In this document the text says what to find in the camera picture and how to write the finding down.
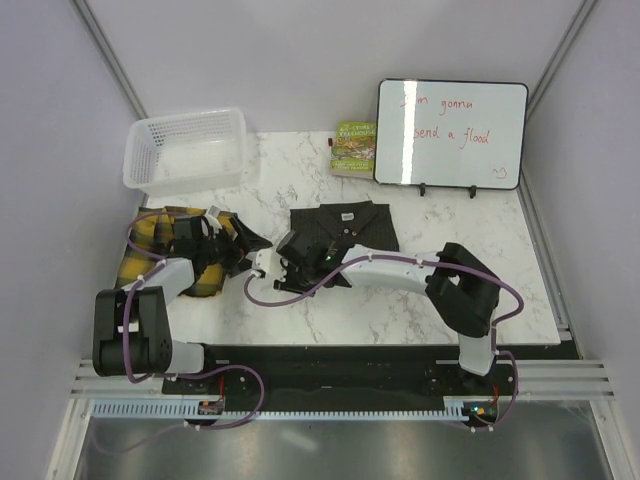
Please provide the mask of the black pinstriped long sleeve shirt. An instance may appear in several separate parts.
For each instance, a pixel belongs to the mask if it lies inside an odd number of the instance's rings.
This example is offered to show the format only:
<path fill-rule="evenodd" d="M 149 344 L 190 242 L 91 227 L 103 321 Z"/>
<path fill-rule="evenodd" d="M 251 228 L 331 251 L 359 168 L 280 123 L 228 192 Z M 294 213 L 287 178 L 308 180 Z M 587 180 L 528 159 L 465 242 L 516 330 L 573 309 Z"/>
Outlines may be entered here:
<path fill-rule="evenodd" d="M 400 251 L 388 204 L 363 201 L 291 209 L 290 229 L 321 250 L 318 280 L 338 266 L 337 260 L 325 261 L 327 251 L 345 253 L 356 244 L 376 250 Z"/>

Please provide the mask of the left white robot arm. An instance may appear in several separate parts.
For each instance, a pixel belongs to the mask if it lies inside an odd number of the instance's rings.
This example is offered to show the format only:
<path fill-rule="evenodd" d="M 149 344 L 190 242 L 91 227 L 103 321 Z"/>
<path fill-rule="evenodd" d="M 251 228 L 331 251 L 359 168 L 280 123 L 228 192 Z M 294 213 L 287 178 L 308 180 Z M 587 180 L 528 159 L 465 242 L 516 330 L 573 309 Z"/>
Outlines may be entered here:
<path fill-rule="evenodd" d="M 233 214 L 225 228 L 210 214 L 165 212 L 172 216 L 173 237 L 147 273 L 95 300 L 92 363 L 102 377 L 125 376 L 140 383 L 152 376 L 184 376 L 198 393 L 219 382 L 219 369 L 205 360 L 201 343 L 172 339 L 168 305 L 195 286 L 207 268 L 219 266 L 233 277 L 251 267 L 251 256 L 273 243 Z"/>

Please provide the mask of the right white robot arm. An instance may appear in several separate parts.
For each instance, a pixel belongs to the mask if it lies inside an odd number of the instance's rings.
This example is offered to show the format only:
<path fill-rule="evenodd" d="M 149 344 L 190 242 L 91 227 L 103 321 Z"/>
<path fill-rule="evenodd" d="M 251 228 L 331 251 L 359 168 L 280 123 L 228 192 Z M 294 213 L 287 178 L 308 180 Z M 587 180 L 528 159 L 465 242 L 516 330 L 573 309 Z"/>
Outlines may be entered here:
<path fill-rule="evenodd" d="M 380 287 L 429 299 L 458 335 L 458 381 L 483 392 L 494 381 L 491 322 L 499 303 L 497 278 L 466 248 L 447 243 L 437 252 L 404 254 L 353 241 L 313 242 L 295 231 L 275 248 L 281 272 L 274 287 L 306 294 L 314 287 Z"/>

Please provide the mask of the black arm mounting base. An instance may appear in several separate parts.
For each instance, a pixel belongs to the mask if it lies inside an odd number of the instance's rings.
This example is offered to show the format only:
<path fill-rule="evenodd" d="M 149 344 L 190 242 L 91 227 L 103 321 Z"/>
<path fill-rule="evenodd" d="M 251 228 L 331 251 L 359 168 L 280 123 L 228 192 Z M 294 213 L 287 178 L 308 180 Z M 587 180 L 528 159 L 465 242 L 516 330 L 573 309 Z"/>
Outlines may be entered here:
<path fill-rule="evenodd" d="M 264 410 L 431 409 L 448 396 L 506 398 L 514 390 L 511 361 L 479 377 L 462 370 L 453 347 L 208 346 L 206 371 L 238 370 L 201 380 L 164 380 L 165 395 L 225 397 L 245 409 L 260 396 Z"/>

